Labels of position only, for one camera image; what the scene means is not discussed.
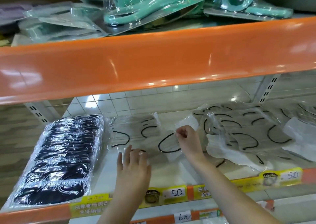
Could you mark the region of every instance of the hand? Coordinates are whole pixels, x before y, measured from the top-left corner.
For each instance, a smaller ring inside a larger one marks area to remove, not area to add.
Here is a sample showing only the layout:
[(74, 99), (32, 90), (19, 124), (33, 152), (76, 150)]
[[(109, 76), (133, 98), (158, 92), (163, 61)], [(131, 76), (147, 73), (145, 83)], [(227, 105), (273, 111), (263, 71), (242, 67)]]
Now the hand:
[(118, 154), (117, 176), (113, 199), (98, 224), (129, 223), (146, 195), (151, 177), (151, 166), (147, 165), (147, 154), (139, 149), (131, 151), (129, 145)]
[(176, 136), (182, 152), (191, 164), (205, 159), (198, 133), (191, 126), (179, 127)]

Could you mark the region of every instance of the price tag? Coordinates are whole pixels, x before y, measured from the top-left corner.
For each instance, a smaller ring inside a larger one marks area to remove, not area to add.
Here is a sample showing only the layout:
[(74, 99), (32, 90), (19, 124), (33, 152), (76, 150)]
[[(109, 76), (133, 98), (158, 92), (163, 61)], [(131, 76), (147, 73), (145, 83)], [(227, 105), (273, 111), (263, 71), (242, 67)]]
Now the price tag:
[(165, 199), (185, 197), (186, 196), (185, 187), (176, 187), (176, 188), (164, 190), (162, 192), (162, 195), (164, 196)]
[(182, 223), (182, 222), (190, 222), (192, 220), (191, 211), (178, 212), (174, 214), (174, 222)]
[(295, 181), (302, 178), (302, 172), (300, 170), (292, 170), (281, 173), (281, 182)]

